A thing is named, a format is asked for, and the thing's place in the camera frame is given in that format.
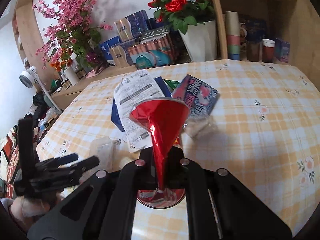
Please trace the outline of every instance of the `potted plant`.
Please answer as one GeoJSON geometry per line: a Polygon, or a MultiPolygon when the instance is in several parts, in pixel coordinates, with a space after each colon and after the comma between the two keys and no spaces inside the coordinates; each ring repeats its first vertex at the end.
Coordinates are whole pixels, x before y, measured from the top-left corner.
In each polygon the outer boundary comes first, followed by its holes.
{"type": "Polygon", "coordinates": [[[57,71],[64,70],[72,64],[71,55],[76,54],[79,67],[100,68],[106,64],[97,49],[101,40],[99,29],[112,30],[112,26],[101,24],[92,27],[90,14],[97,0],[53,0],[55,7],[50,7],[43,0],[38,0],[33,8],[46,18],[57,20],[56,25],[50,25],[44,36],[48,42],[38,49],[36,55],[43,54],[44,68],[50,62],[57,71]]]}
{"type": "Polygon", "coordinates": [[[153,0],[154,17],[179,30],[190,58],[195,62],[215,60],[216,23],[212,0],[153,0]]]}

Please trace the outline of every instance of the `human hand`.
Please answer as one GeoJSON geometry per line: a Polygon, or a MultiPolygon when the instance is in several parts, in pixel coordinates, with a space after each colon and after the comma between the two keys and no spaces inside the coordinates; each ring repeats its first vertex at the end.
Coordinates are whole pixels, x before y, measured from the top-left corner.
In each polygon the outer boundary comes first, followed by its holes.
{"type": "Polygon", "coordinates": [[[27,232],[40,215],[50,210],[50,205],[41,199],[17,197],[9,208],[9,213],[15,222],[27,232]]]}

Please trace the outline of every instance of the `silver screw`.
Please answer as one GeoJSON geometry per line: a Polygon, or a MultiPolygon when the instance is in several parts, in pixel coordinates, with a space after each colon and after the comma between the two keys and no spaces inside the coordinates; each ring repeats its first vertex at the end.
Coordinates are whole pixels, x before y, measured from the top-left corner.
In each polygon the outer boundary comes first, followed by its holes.
{"type": "Polygon", "coordinates": [[[183,158],[183,159],[180,160],[180,164],[181,165],[188,165],[189,163],[190,163],[190,161],[188,159],[186,159],[186,158],[183,158]]]}
{"type": "Polygon", "coordinates": [[[104,170],[99,170],[99,171],[97,171],[97,173],[96,173],[96,176],[97,176],[97,178],[99,178],[99,179],[104,178],[106,175],[107,175],[107,173],[106,173],[106,171],[104,171],[104,170]]]}
{"type": "Polygon", "coordinates": [[[142,159],[138,159],[138,160],[136,160],[136,161],[134,162],[134,164],[135,164],[136,166],[144,166],[144,165],[146,164],[146,162],[145,162],[144,160],[142,160],[142,159]]]}
{"type": "Polygon", "coordinates": [[[218,169],[218,174],[220,176],[227,176],[228,175],[228,171],[226,169],[218,169]]]}

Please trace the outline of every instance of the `sleeve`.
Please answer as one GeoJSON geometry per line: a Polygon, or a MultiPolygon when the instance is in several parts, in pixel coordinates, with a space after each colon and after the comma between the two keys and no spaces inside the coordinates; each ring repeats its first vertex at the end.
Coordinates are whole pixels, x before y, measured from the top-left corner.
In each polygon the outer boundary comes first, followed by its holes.
{"type": "Polygon", "coordinates": [[[8,208],[12,205],[13,200],[9,199],[9,198],[2,198],[1,203],[2,203],[3,207],[5,208],[5,210],[8,212],[8,208]]]}

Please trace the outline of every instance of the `green packet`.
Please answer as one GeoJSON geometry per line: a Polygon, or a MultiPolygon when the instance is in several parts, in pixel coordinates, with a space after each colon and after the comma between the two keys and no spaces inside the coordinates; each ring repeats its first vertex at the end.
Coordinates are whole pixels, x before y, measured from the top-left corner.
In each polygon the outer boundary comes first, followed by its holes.
{"type": "Polygon", "coordinates": [[[167,84],[169,87],[170,92],[172,93],[177,87],[180,86],[180,82],[175,81],[175,80],[167,80],[164,79],[164,82],[167,84]]]}

